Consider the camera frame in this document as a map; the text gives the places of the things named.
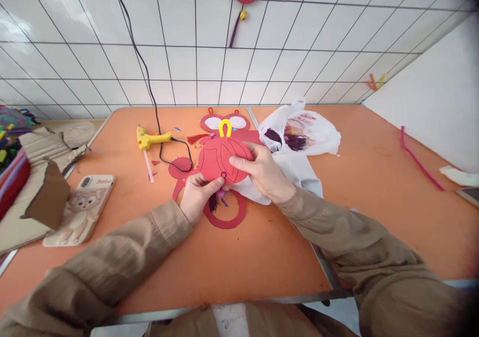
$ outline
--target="phone case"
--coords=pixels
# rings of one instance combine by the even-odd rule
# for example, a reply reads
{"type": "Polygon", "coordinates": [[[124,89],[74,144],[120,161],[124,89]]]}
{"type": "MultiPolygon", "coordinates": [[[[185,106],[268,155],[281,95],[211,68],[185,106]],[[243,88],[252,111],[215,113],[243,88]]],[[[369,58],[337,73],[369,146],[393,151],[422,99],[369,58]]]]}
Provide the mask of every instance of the phone case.
{"type": "Polygon", "coordinates": [[[88,241],[114,183],[112,175],[85,176],[70,195],[60,227],[43,239],[43,245],[68,247],[88,241]]]}

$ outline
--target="sleeve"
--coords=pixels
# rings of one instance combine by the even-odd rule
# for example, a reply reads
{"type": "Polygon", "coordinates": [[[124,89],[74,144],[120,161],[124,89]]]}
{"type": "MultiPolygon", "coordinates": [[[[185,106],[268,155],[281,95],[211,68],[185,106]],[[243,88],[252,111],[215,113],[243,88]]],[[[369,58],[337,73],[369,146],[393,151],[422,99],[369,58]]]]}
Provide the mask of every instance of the sleeve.
{"type": "Polygon", "coordinates": [[[280,210],[352,284],[366,336],[453,333],[464,296],[442,283],[421,257],[379,222],[301,188],[280,210]]]}
{"type": "Polygon", "coordinates": [[[0,335],[89,335],[191,231],[173,200],[128,222],[52,269],[7,310],[0,335]]]}

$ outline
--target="hand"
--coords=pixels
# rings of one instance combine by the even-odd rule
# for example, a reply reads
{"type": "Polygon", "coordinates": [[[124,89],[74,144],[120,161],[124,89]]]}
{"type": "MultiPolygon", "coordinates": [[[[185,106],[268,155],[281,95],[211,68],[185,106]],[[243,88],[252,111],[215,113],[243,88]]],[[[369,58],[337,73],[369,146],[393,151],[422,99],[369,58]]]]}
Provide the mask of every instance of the hand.
{"type": "Polygon", "coordinates": [[[251,142],[244,144],[250,150],[253,161],[231,156],[230,163],[237,169],[247,172],[258,191],[273,203],[286,202],[293,197],[296,186],[283,175],[269,149],[251,142]]]}
{"type": "Polygon", "coordinates": [[[216,193],[224,183],[223,177],[208,182],[201,173],[188,177],[180,209],[192,225],[200,219],[203,208],[211,195],[216,193]]]}

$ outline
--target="black cable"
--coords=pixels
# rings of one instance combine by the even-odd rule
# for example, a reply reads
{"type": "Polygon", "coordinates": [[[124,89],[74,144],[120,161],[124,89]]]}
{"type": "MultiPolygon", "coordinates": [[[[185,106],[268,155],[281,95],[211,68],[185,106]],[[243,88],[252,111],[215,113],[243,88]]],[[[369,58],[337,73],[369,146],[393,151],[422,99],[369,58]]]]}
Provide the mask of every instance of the black cable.
{"type": "MultiPolygon", "coordinates": [[[[131,42],[133,43],[133,47],[135,48],[136,53],[140,57],[141,62],[143,63],[143,65],[145,67],[146,77],[148,79],[148,89],[150,90],[151,98],[153,99],[153,103],[155,104],[156,123],[158,124],[158,135],[161,135],[160,120],[158,119],[158,107],[156,105],[156,100],[155,100],[155,97],[153,95],[153,91],[151,90],[150,73],[148,72],[148,66],[146,65],[145,61],[143,60],[143,57],[141,56],[140,52],[138,51],[138,47],[136,46],[135,39],[133,38],[133,29],[131,28],[130,15],[128,14],[128,10],[126,10],[125,3],[123,3],[123,0],[118,0],[118,1],[120,2],[121,6],[122,6],[122,8],[123,8],[123,10],[126,14],[126,17],[128,19],[128,26],[127,26],[128,27],[128,33],[130,34],[130,38],[131,38],[131,42]]],[[[189,155],[189,158],[190,158],[190,168],[188,170],[182,170],[177,165],[175,165],[173,162],[168,162],[168,161],[163,160],[163,158],[161,157],[161,152],[163,151],[163,142],[160,143],[160,160],[163,161],[163,162],[166,162],[167,164],[175,166],[178,170],[180,170],[182,172],[191,171],[191,169],[193,168],[193,160],[191,159],[190,147],[188,146],[188,144],[185,141],[177,140],[174,137],[172,137],[171,139],[175,142],[181,142],[181,143],[184,143],[186,145],[186,148],[188,149],[188,155],[189,155]]]]}

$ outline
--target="yellow glue gun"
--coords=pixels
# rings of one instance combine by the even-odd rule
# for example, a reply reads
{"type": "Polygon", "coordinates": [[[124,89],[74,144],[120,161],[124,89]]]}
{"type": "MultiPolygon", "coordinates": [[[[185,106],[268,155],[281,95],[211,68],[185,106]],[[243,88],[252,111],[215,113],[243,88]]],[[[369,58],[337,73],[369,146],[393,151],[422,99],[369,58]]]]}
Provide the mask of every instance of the yellow glue gun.
{"type": "Polygon", "coordinates": [[[163,135],[148,135],[141,125],[136,128],[136,138],[139,143],[140,150],[149,150],[154,143],[168,142],[171,140],[171,132],[163,135]]]}

